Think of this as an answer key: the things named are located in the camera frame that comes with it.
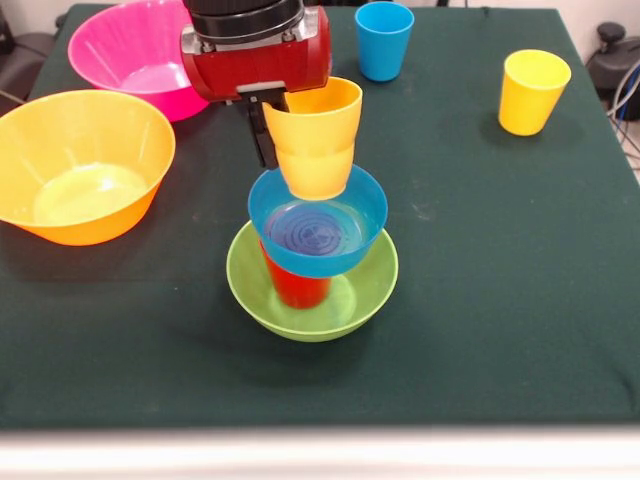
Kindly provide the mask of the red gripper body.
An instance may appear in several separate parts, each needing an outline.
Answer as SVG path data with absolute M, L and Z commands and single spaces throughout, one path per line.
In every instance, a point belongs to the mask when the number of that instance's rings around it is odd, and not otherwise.
M 329 18 L 321 6 L 188 5 L 186 11 L 182 62 L 210 102 L 320 88 L 330 76 Z

